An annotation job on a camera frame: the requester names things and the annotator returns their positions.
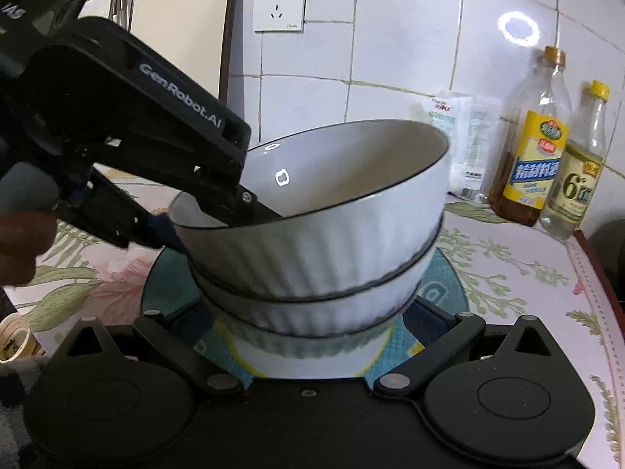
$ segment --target glass bottle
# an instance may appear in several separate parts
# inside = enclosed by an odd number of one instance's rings
[[[566,143],[559,172],[541,212],[550,235],[567,240],[579,226],[605,160],[605,103],[610,88],[593,81]]]
[[[545,47],[534,79],[524,90],[521,117],[504,150],[504,165],[491,196],[495,213],[512,222],[536,223],[557,174],[571,120],[565,66],[564,51]]]

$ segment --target finger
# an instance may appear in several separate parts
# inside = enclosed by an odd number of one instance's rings
[[[0,285],[21,286],[35,276],[35,257],[15,257],[0,254]]]
[[[22,211],[0,217],[0,251],[38,256],[54,243],[56,217],[51,213]]]

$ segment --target bottle label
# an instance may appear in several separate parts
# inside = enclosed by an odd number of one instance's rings
[[[560,165],[569,128],[552,116],[527,111],[504,197],[541,209]]]
[[[561,174],[549,196],[549,207],[567,222],[579,224],[597,185],[601,163],[580,148],[569,143],[564,149]]]

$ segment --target plastic bottle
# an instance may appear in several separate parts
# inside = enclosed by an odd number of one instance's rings
[[[609,94],[610,88],[593,81],[590,96],[571,125],[557,178],[541,212],[541,225],[562,241],[581,223],[605,160],[605,103]]]
[[[491,196],[500,217],[533,226],[557,174],[569,133],[571,98],[564,86],[564,51],[545,47],[534,79],[524,90],[513,139]]]

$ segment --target red table edge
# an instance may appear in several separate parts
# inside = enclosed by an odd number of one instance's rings
[[[579,245],[582,247],[582,250],[588,256],[590,263],[593,265],[593,269],[595,270],[595,273],[597,274],[599,278],[599,282],[601,283],[601,286],[603,287],[603,290],[605,291],[605,295],[610,300],[610,304],[612,305],[612,311],[614,312],[616,321],[619,323],[621,333],[625,335],[625,314],[623,313],[623,309],[621,308],[621,305],[619,304],[619,300],[616,297],[616,293],[614,292],[612,285],[610,284],[610,281],[607,279],[607,275],[605,275],[605,271],[603,270],[603,267],[599,263],[597,254],[595,254],[595,251],[591,247],[589,241],[586,239],[586,236],[584,236],[584,233],[582,233],[580,230],[577,230],[575,231],[575,233],[573,233],[573,235],[577,239],[577,242],[579,242]]]

